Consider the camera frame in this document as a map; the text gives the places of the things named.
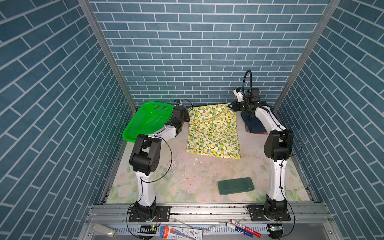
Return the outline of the aluminium front rail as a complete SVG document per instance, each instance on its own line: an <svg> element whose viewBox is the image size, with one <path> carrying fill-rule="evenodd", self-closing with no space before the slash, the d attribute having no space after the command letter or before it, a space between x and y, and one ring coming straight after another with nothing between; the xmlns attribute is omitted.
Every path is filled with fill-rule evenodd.
<svg viewBox="0 0 384 240"><path fill-rule="evenodd" d="M239 234L228 228L230 220L262 234L267 239L269 234L282 240L340 240L342 235L336 226L325 204L303 202L292 203L289 206L291 221L260 221L252 222L247 205L258 203L227 203L227 204L160 204L170 206L169 222L128 221L129 205L94 205L83 226L80 240L117 240L145 237L155 240L160 235L161 226L194 228L204 231L204 238L227 236L236 237ZM118 233L115 238L94 232L95 224L101 224Z"/></svg>

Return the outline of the dark navy skirt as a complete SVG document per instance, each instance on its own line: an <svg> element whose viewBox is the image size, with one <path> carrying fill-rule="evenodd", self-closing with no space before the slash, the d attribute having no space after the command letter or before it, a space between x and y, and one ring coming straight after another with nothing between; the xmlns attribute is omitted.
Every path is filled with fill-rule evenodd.
<svg viewBox="0 0 384 240"><path fill-rule="evenodd" d="M255 113L250 111L242 111L241 117L250 129L250 134L266 135L267 131L261 121L255 116Z"/></svg>

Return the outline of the dark green folded cloth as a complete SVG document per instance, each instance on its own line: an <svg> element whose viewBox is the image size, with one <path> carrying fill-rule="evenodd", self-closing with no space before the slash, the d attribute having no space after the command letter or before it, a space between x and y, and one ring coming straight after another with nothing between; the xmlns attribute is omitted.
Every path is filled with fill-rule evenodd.
<svg viewBox="0 0 384 240"><path fill-rule="evenodd" d="M230 180L222 180L218 182L218 190L221 196L252 192L255 190L253 181L250 177L238 178Z"/></svg>

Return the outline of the red marker pen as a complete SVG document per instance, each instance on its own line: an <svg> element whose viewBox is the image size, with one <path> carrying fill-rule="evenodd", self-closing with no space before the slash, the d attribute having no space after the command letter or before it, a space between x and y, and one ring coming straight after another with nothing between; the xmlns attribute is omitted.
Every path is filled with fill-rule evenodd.
<svg viewBox="0 0 384 240"><path fill-rule="evenodd" d="M251 234L253 234L254 236L257 236L258 238L261 238L261 234L260 234L260 233L258 233L258 232L256 232L256 231L254 231L254 230L252 230L252 229L250 229L250 228L248 228L248 227L246 227L246 226L244 226L244 225L242 225L242 224L236 222L235 220L232 220L232 219L231 219L231 223L234 224L234 225L236 225L237 227L239 227L239 228L245 230L246 232L251 233Z"/></svg>

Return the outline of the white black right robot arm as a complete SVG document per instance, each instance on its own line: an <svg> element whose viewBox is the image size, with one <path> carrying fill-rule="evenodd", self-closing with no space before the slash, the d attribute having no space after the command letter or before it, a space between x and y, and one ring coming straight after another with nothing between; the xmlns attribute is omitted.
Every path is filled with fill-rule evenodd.
<svg viewBox="0 0 384 240"><path fill-rule="evenodd" d="M288 201L285 196L286 163L292 153L294 133L284 127L271 108L260 100L258 89L236 88L237 100L229 104L234 112L248 111L263 125L268 133L264 153L271 160L270 185L266 195L265 214L286 213Z"/></svg>

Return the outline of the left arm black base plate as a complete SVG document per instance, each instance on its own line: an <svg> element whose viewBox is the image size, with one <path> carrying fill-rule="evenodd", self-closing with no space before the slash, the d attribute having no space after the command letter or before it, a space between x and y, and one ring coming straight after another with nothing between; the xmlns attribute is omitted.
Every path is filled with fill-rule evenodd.
<svg viewBox="0 0 384 240"><path fill-rule="evenodd" d="M130 223L141 222L169 222L171 214L170 206L144 207L134 205L128 213L128 221Z"/></svg>

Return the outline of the aluminium corner frame post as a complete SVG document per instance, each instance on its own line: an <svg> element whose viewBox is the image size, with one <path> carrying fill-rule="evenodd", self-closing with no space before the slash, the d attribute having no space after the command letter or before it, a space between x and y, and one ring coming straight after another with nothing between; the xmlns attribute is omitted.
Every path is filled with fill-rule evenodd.
<svg viewBox="0 0 384 240"><path fill-rule="evenodd" d="M121 74L121 71L116 63L116 60L113 56L113 53L108 45L108 42L104 36L104 33L100 27L100 24L98 23L98 20L96 18L96 15L91 7L91 4L89 1L86 1L86 0L78 0L78 3L107 59L107 62L108 64L110 65L111 67L111 70L113 71L114 73L114 76L116 77L117 79L117 82L126 98L126 100L128 101L128 104L132 110L132 112L135 114L137 112L137 109L136 109L136 106L135 106L135 103L129 93L129 90L127 88L127 85L124 81L124 78Z"/></svg>
<svg viewBox="0 0 384 240"><path fill-rule="evenodd" d="M285 97L287 96L289 90L293 86L293 84L296 81L296 78L298 77L300 71L302 70L304 64L306 63L307 59L309 58L312 50L314 49L316 43L320 39L320 36L322 35L323 31L325 30L328 22L330 21L331 17L333 16L334 12L336 11L337 7L339 6L341 0L330 0L327 4L319 22L314 28L314 31L309 38L307 44L305 45L305 48L298 58L298 61L296 65L294 66L290 76L287 79L287 82L285 86L282 88L282 91L277 98L276 102L274 103L274 113L277 113L281 105L283 104L283 101Z"/></svg>

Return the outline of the aluminium corner frame post right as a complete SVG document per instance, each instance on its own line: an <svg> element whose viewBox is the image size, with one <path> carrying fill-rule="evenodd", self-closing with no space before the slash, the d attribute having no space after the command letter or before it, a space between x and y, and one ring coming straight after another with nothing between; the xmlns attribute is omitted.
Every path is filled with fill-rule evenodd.
<svg viewBox="0 0 384 240"><path fill-rule="evenodd" d="M289 90L293 86L293 84L296 81L296 78L298 77L300 71L302 70L304 64L306 63L307 59L309 58L312 50L314 49L316 43L320 39L320 36L322 35L323 31L325 30L328 22L330 21L331 17L333 16L334 12L336 11L337 7L339 6L341 0L330 0L327 4L319 22L314 28L314 31L309 38L307 44L305 45L305 48L298 58L298 61L296 65L294 66L290 76L287 79L287 82L285 86L282 88L282 91L277 98L276 102L274 103L274 113L277 113L281 105L283 104L283 101L285 97L287 96Z"/></svg>

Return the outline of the aluminium corner frame post left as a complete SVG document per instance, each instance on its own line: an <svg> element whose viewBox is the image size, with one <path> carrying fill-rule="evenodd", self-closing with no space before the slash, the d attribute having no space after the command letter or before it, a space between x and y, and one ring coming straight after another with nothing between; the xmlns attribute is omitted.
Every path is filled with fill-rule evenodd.
<svg viewBox="0 0 384 240"><path fill-rule="evenodd" d="M86 0L78 0L78 3L107 59L107 62L108 64L110 65L111 67L111 70L113 71L114 73L114 76L116 77L117 79L117 82L126 98L126 100L128 101L128 104L132 110L132 112L135 114L137 112L137 109L136 109L136 106L135 106L135 103L129 93L129 90L127 88L127 85L124 81L124 78L121 74L121 71L116 63L116 60L113 56L113 53L108 45L108 42L104 36L104 33L100 27L100 24L98 23L98 20L96 18L96 15L91 7L91 4L89 1L86 1Z"/></svg>

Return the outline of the blue red packaged tool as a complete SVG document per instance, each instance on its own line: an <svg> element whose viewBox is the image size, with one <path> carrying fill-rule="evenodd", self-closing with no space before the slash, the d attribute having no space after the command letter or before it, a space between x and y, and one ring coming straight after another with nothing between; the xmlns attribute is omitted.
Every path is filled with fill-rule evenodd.
<svg viewBox="0 0 384 240"><path fill-rule="evenodd" d="M167 240L202 240L203 230L171 226L160 227L160 237Z"/></svg>

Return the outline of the blue marker pen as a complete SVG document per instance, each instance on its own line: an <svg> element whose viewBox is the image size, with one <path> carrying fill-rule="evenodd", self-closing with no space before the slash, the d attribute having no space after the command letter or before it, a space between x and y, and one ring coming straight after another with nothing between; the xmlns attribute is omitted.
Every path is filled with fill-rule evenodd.
<svg viewBox="0 0 384 240"><path fill-rule="evenodd" d="M242 229L242 228L240 228L240 227L238 227L238 226L236 226L236 225L234 225L234 224L232 224L232 223L226 223L226 226L227 226L228 228L230 228L230 229L232 229L232 230L234 230L234 231L236 231L236 232L238 232L238 233L240 233L240 234L243 234L243 235L245 235L245 236L248 236L248 237L250 237L250 238L253 238L253 237L254 237L254 235L253 235L252 233L249 233L249 232L247 232L246 230L244 230L244 229Z"/></svg>

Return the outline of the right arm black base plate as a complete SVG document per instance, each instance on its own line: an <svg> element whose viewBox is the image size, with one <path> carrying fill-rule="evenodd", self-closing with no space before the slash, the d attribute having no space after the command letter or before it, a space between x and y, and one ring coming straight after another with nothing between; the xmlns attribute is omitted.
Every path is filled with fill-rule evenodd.
<svg viewBox="0 0 384 240"><path fill-rule="evenodd" d="M260 221L289 222L291 221L291 216L287 209L266 210L265 206L262 206L262 205L247 205L246 209L250 214L252 222L260 222Z"/></svg>

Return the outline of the yellow floral skirt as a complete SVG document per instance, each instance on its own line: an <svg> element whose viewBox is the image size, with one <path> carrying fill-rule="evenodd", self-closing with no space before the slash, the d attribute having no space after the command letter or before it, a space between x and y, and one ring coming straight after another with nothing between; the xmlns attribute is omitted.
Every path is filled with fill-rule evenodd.
<svg viewBox="0 0 384 240"><path fill-rule="evenodd" d="M241 159L237 115L226 104L189 110L188 153Z"/></svg>

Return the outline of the green plastic basket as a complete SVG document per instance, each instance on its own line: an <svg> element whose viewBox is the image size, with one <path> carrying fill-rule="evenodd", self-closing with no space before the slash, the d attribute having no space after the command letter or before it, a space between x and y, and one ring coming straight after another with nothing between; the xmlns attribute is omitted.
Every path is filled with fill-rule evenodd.
<svg viewBox="0 0 384 240"><path fill-rule="evenodd" d="M149 135L160 130L170 119L174 106L159 102L144 103L122 133L127 142L135 143L139 134Z"/></svg>

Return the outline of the white small device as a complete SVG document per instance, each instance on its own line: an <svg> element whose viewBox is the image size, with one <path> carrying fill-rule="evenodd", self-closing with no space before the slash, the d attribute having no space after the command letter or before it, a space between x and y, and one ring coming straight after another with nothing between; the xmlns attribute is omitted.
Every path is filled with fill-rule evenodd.
<svg viewBox="0 0 384 240"><path fill-rule="evenodd" d="M101 225L101 224L95 224L93 227L94 232L97 232L99 234L108 236L110 238L115 238L117 235L117 231L114 229L111 229L107 226Z"/></svg>

